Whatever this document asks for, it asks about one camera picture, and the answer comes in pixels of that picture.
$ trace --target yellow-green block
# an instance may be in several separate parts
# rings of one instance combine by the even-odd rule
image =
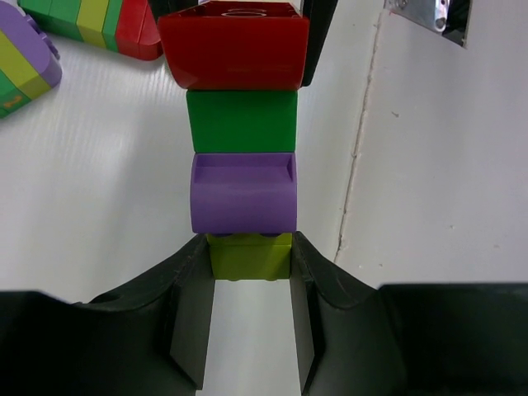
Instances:
[[[105,25],[109,0],[82,0],[77,16],[77,27],[84,42],[106,48],[102,29]]]
[[[0,31],[0,70],[24,95],[36,99],[51,89],[12,42]]]
[[[265,237],[237,233],[228,237],[207,235],[214,278],[217,280],[265,280],[290,278],[292,234]]]

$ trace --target purple block stud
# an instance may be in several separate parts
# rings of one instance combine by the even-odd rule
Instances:
[[[0,26],[3,34],[51,87],[59,84],[62,78],[57,60],[59,52],[47,35],[35,28],[32,18],[23,16],[11,4],[0,1]]]
[[[295,155],[195,154],[191,222],[195,233],[293,233]]]

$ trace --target stack of blocks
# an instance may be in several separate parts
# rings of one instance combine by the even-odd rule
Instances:
[[[142,60],[162,55],[148,0],[18,0],[43,30]]]
[[[0,118],[57,86],[59,53],[30,16],[0,2]]]
[[[289,278],[309,20],[285,2],[210,1],[161,17],[158,29],[188,89],[191,224],[207,234],[214,277]]]

